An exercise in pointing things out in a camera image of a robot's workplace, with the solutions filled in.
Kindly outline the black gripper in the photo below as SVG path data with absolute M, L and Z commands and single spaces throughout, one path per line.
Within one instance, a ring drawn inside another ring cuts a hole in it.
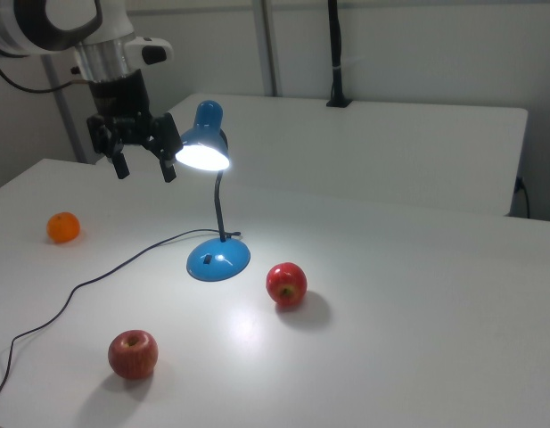
M 166 183 L 176 178 L 176 155 L 183 142 L 169 112 L 151 121 L 150 101 L 140 70 L 111 81 L 88 83 L 96 114 L 86 120 L 94 151 L 103 154 L 118 179 L 129 175 L 124 144 L 141 145 L 160 163 Z

